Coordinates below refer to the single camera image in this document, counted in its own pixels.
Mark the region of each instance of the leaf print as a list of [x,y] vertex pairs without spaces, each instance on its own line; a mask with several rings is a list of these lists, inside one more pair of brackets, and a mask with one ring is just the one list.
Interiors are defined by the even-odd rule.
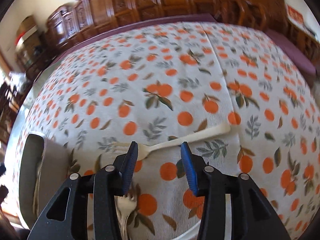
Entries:
[[82,130],[79,134],[78,134],[78,138],[77,138],[77,142],[76,145],[78,146],[78,150],[80,150],[83,147],[83,144],[85,142],[85,135],[87,134],[87,131]]
[[289,146],[292,147],[293,145],[296,144],[296,138],[295,138],[295,134],[292,132],[289,132],[288,134],[284,135],[284,139],[282,140],[282,143],[285,144],[285,146]]
[[236,102],[239,108],[242,108],[242,106],[244,105],[244,97],[242,94],[238,94],[236,96]]
[[178,137],[175,137],[175,136],[173,136],[173,135],[171,135],[171,136],[168,136],[168,141],[172,141],[172,140],[175,140],[175,139],[177,139]]
[[148,80],[148,79],[152,78],[153,75],[154,75],[154,73],[149,73],[148,75],[146,75],[146,76],[143,78],[143,80]]
[[177,223],[174,221],[172,217],[162,214],[164,220],[173,228],[173,231],[177,230]]
[[213,158],[219,157],[219,155],[222,153],[223,157],[227,154],[227,146],[228,144],[225,144],[220,139],[212,140],[211,142],[204,142],[206,145],[205,147],[199,147],[197,148],[198,152],[202,153],[202,157],[211,157],[213,155]]
[[278,204],[278,202],[277,202],[276,200],[271,200],[271,205],[272,205],[276,210],[278,210],[279,204]]
[[69,169],[69,171],[70,171],[71,173],[78,173],[79,170],[80,170],[80,165],[79,165],[79,164],[75,164],[75,165],[73,165],[73,166]]
[[264,136],[267,140],[270,140],[270,141],[276,141],[275,138],[273,137],[273,135],[269,132],[265,132],[264,133]]
[[307,120],[304,118],[304,114],[300,114],[300,126],[304,131],[307,128],[306,122]]
[[182,87],[182,88],[197,88],[198,86],[200,86],[200,82],[199,80],[196,78],[195,81],[193,81],[191,78],[179,78],[178,80],[178,84]]
[[211,73],[209,70],[206,70],[205,68],[199,68],[199,71],[202,72],[202,73],[206,73],[206,74],[209,74],[211,76]]
[[177,164],[177,178],[178,179],[181,179],[185,176],[186,172],[184,170],[184,167],[183,167],[183,163],[182,163],[182,159],[180,159]]
[[84,122],[84,119],[76,126],[76,128],[79,128]]
[[139,71],[139,70],[142,70],[142,69],[144,69],[146,67],[146,64],[143,64],[143,65],[141,65],[140,67],[138,67],[137,68],[137,70]]
[[140,222],[141,222],[142,224],[144,224],[144,225],[151,231],[151,233],[152,233],[153,235],[156,235],[156,233],[155,233],[155,228],[154,228],[154,226],[153,226],[153,223],[152,223],[152,221],[151,221],[148,217],[146,217],[146,216],[144,216],[144,215],[142,215],[142,214],[140,214],[140,213],[137,213],[136,218],[137,218],[137,217],[139,217],[138,219],[140,220]]
[[281,128],[283,125],[283,121],[282,121],[282,116],[279,118],[279,125],[278,125],[278,129]]
[[161,103],[165,104],[167,107],[170,108],[171,111],[173,111],[171,101],[168,98],[164,98],[161,96],[158,96],[158,98]]
[[102,140],[103,142],[97,142],[97,144],[99,145],[98,150],[102,150],[105,152],[110,151],[112,149],[112,143],[117,141],[115,137],[103,137]]
[[248,128],[245,129],[246,134],[251,136],[251,140],[259,135],[260,125],[261,123],[258,122],[258,116],[253,117],[253,115],[251,115],[250,120],[247,121]]
[[133,225],[133,227],[134,227],[134,228],[137,228],[138,226],[139,226],[139,217],[136,216],[135,219],[134,219],[134,225]]
[[199,132],[199,131],[202,131],[204,129],[206,129],[208,126],[208,120],[207,119],[204,119],[201,124],[199,125],[198,129],[194,132]]
[[113,88],[111,88],[111,90],[113,90],[114,92],[124,92],[127,89],[129,89],[129,86],[127,83],[121,83],[121,84],[116,84]]
[[102,126],[99,130],[105,130],[105,129],[107,129],[107,128],[109,127],[110,123],[111,123],[111,119],[110,119],[108,122],[106,122],[106,123],[104,124],[104,126]]
[[164,125],[161,125],[166,118],[159,118],[157,117],[154,119],[153,123],[149,123],[148,130],[143,130],[143,134],[147,137],[148,141],[158,139],[161,136],[161,133],[163,129],[167,128]]
[[233,67],[239,67],[239,62],[236,60],[236,59],[226,59],[224,61],[225,65],[226,66],[231,66],[232,68]]
[[264,90],[272,92],[273,88],[272,88],[272,84],[270,81],[266,81],[266,80],[259,81],[258,85],[259,85],[259,87],[263,87]]
[[94,172],[95,172],[95,173],[97,173],[98,171],[101,170],[101,165],[100,165],[101,156],[102,156],[102,154],[100,154],[100,155],[98,156],[98,158],[96,159],[96,162],[95,162],[95,164],[94,164]]

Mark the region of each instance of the orange fruit pattern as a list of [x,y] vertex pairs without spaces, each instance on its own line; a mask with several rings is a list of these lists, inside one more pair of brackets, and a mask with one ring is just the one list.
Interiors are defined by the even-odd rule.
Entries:
[[[115,140],[151,146],[221,122],[231,132],[194,143],[192,152],[224,173],[249,173],[298,239],[315,212],[305,212],[310,199],[314,205],[320,200],[320,113],[297,67],[253,29],[155,25],[67,55],[30,109],[14,173],[8,172],[17,185],[18,160],[33,130],[73,150],[73,169],[91,175],[96,165],[109,164]],[[185,232],[203,213],[204,198],[187,190],[180,156],[171,150],[134,168],[134,186],[140,186],[136,213],[152,216],[157,234],[163,214]],[[168,189],[173,201],[160,193]],[[173,213],[158,211],[160,204]],[[149,229],[140,223],[135,230]]]

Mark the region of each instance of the wooden furniture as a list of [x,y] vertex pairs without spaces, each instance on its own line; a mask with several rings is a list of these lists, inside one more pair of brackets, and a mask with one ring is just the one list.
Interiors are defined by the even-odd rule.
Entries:
[[251,12],[244,21],[248,27],[265,30],[270,28],[284,34],[315,65],[320,66],[320,44],[299,29],[287,17],[284,0],[242,0]]
[[241,24],[240,0],[77,0],[55,10],[47,20],[48,44],[55,53],[100,33],[166,16],[220,12],[225,23]]

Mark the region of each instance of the wooden cabinet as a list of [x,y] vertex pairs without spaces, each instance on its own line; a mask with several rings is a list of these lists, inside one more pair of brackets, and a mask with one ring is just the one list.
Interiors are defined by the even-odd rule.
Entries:
[[47,20],[50,40],[62,52],[100,33],[166,16],[211,13],[219,0],[76,0],[59,7]]

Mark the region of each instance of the orange print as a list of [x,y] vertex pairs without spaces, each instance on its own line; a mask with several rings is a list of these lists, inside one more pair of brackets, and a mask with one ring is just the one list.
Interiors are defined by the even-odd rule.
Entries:
[[193,99],[193,94],[190,91],[181,91],[180,98],[183,102],[190,102]]
[[213,90],[216,90],[216,91],[220,91],[221,90],[221,85],[218,83],[218,82],[211,82],[210,83],[210,87],[213,89]]
[[99,126],[99,123],[100,123],[100,118],[96,117],[96,118],[93,118],[90,122],[90,127],[92,129],[96,129],[98,126]]
[[105,96],[107,93],[108,93],[108,90],[107,90],[107,89],[101,89],[100,92],[99,92],[99,96],[103,97],[103,96]]
[[137,125],[135,122],[128,122],[124,128],[123,128],[123,133],[125,135],[133,135],[137,131]]
[[129,81],[135,81],[138,78],[138,74],[134,73],[128,76]]
[[182,126],[189,126],[193,122],[193,117],[189,112],[181,112],[178,114],[178,123]]
[[82,85],[82,87],[85,88],[85,87],[87,87],[88,85],[89,85],[89,81],[84,82],[83,85]]
[[111,79],[110,79],[109,83],[110,83],[111,85],[114,85],[114,84],[116,84],[118,81],[119,81],[119,78],[114,77],[114,78],[111,78]]
[[273,114],[273,112],[270,109],[266,109],[264,111],[264,116],[270,122],[272,122],[275,119],[275,115]]
[[269,80],[269,81],[271,81],[271,79],[272,79],[268,73],[265,73],[264,77],[266,78],[266,80]]
[[93,170],[87,170],[87,171],[83,174],[83,176],[88,176],[88,175],[92,175],[92,174],[94,174]]
[[165,163],[160,167],[160,177],[163,180],[170,181],[177,177],[177,166],[173,163]]
[[88,108],[87,108],[87,115],[92,115],[94,111],[96,110],[96,105],[95,103],[90,103]]
[[260,97],[262,98],[262,100],[268,102],[269,101],[269,96],[268,94],[264,93],[264,92],[260,92],[259,93]]
[[279,100],[279,106],[282,113],[284,113],[285,115],[288,115],[289,109],[288,109],[287,103],[283,100]]
[[172,93],[172,86],[169,84],[162,84],[157,87],[158,94],[161,97],[167,97]]
[[238,69],[237,72],[238,72],[239,76],[242,76],[242,77],[246,77],[247,76],[247,72],[244,71],[243,69]]
[[132,64],[130,62],[130,60],[124,60],[120,63],[120,67],[123,69],[123,70],[128,70],[132,67]]
[[136,162],[136,165],[134,167],[134,172],[139,172],[141,168],[142,168],[142,160]]
[[305,222],[301,230],[304,231],[307,229],[307,227],[308,227],[308,222]]
[[228,114],[228,121],[230,124],[239,125],[241,123],[241,116],[236,112]]
[[247,155],[243,155],[239,161],[240,170],[243,173],[249,173],[252,169],[252,166],[253,166],[252,159]]
[[156,58],[157,58],[156,55],[154,55],[154,54],[149,54],[149,55],[147,56],[147,61],[154,61]]
[[127,117],[130,113],[130,107],[128,105],[122,105],[118,109],[119,117]]
[[212,54],[212,49],[210,49],[210,48],[203,47],[202,51],[203,51],[204,54]]
[[217,50],[225,50],[223,46],[217,46],[216,49]]
[[218,112],[219,106],[216,102],[208,100],[204,102],[204,109],[210,114],[215,114]]
[[295,231],[298,231],[300,229],[302,225],[302,221],[299,221],[299,223],[297,224],[296,228],[295,228]]
[[79,115],[78,114],[75,114],[72,119],[71,119],[71,123],[74,124],[78,121],[78,118],[79,118]]
[[170,52],[170,49],[161,49],[161,52],[168,53],[168,52]]
[[271,173],[273,171],[273,159],[270,157],[265,158],[262,167],[266,174]]
[[84,106],[86,102],[87,102],[86,99],[82,99],[82,100],[80,101],[79,106],[81,106],[81,107]]
[[247,85],[241,84],[239,90],[246,97],[252,96],[252,90]]
[[173,68],[167,69],[167,70],[165,71],[165,74],[166,74],[167,76],[170,76],[170,77],[175,76],[177,73],[178,73],[178,71],[175,70],[175,69],[173,69]]
[[268,193],[266,191],[265,188],[260,188],[260,191],[262,192],[262,194],[265,196],[265,197],[268,197]]
[[295,211],[295,210],[297,209],[298,205],[299,205],[299,199],[296,198],[296,199],[292,202],[291,207],[290,207],[290,210],[291,210],[291,211]]
[[313,165],[308,164],[308,166],[304,170],[303,177],[305,179],[311,180],[313,179],[314,173],[315,168],[313,167]]
[[105,74],[107,73],[106,68],[105,68],[105,67],[99,68],[98,71],[97,71],[97,73],[98,73],[98,76],[99,76],[99,77],[105,75]]
[[225,58],[228,58],[228,54],[226,54],[226,53],[220,53],[220,54],[219,54],[219,57],[225,59]]
[[167,55],[167,56],[164,56],[163,59],[164,60],[171,60],[173,57],[171,55]]
[[258,80],[258,77],[257,77],[257,75],[255,73],[249,72],[248,76],[253,80]]
[[180,55],[179,59],[184,63],[188,65],[196,65],[198,62],[191,57],[189,54],[182,54]]
[[104,106],[110,106],[113,102],[113,98],[106,98],[104,101],[103,101],[103,105]]
[[293,128],[298,129],[298,122],[294,117],[291,119],[291,124]]
[[157,200],[150,194],[138,197],[138,212],[144,216],[151,216],[157,211]]

